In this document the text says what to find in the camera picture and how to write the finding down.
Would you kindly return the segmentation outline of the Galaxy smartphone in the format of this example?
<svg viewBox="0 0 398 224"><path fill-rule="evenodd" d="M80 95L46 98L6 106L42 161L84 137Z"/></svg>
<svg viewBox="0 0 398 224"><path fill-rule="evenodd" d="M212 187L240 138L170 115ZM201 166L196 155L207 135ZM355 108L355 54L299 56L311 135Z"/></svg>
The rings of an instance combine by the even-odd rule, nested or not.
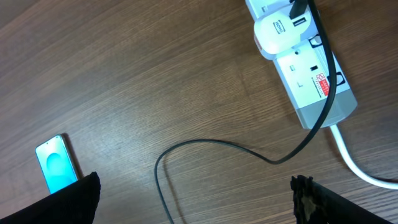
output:
<svg viewBox="0 0 398 224"><path fill-rule="evenodd" d="M61 134L38 145L35 155L50 194L68 187L79 179L67 142Z"/></svg>

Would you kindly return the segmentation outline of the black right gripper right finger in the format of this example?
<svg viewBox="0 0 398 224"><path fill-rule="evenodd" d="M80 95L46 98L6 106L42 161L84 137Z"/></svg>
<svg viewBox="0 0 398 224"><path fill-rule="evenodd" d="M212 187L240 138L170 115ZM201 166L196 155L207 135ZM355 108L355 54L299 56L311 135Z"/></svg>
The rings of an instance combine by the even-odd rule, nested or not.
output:
<svg viewBox="0 0 398 224"><path fill-rule="evenodd" d="M314 182L312 177L292 177L290 187L293 191L297 224L390 224L389 221Z"/></svg>

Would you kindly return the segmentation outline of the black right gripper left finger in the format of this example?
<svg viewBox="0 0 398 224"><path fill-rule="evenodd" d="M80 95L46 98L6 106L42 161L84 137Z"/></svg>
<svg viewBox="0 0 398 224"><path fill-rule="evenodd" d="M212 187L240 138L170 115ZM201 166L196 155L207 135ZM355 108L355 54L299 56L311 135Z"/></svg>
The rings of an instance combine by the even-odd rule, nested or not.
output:
<svg viewBox="0 0 398 224"><path fill-rule="evenodd" d="M2 224L92 224L100 200L96 172L1 219Z"/></svg>

